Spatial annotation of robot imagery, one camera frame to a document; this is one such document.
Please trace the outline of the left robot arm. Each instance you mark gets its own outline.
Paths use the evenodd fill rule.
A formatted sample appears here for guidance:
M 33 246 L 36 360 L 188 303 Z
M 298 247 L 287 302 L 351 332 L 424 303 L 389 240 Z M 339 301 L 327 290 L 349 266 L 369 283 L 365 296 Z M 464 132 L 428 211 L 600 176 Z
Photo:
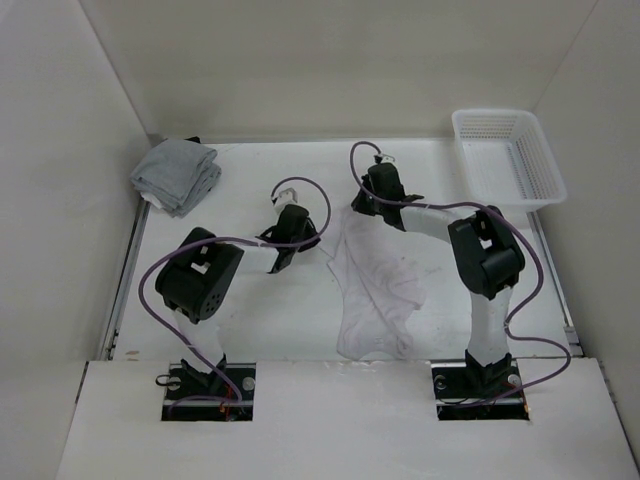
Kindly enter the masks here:
M 143 308 L 203 363 L 192 371 L 189 381 L 200 397 L 216 397 L 225 383 L 234 400 L 243 399 L 221 363 L 213 364 L 185 333 L 153 311 L 145 297 L 145 285 L 151 274 L 157 274 L 154 289 L 164 306 L 197 325 L 217 313 L 236 276 L 280 273 L 290 266 L 296 254 L 316 247 L 322 232 L 306 208 L 290 203 L 279 209 L 274 225 L 251 240 L 219 237 L 196 227 L 177 250 L 157 261 L 143 275 L 138 286 Z

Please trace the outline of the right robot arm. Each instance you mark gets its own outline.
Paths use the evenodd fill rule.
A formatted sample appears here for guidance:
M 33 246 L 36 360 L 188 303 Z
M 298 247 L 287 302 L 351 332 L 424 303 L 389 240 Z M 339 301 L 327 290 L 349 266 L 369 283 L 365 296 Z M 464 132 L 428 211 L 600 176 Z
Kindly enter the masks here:
M 499 209 L 478 208 L 459 218 L 451 212 L 417 205 L 408 195 L 395 165 L 381 154 L 361 177 L 362 188 L 351 207 L 403 232 L 422 234 L 451 246 L 458 275 L 471 298 L 471 336 L 465 350 L 464 384 L 488 397 L 509 376 L 512 356 L 505 320 L 513 287 L 525 267 L 524 255 Z

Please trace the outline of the white tank top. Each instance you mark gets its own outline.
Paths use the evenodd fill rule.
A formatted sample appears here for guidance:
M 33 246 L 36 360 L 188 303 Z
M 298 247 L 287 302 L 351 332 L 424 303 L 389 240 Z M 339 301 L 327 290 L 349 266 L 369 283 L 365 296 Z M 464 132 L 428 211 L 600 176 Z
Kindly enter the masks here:
M 424 304 L 427 290 L 416 262 L 383 237 L 388 230 L 376 218 L 344 207 L 323 240 L 343 300 L 337 352 L 350 360 L 376 352 L 407 359 L 412 352 L 406 322 Z

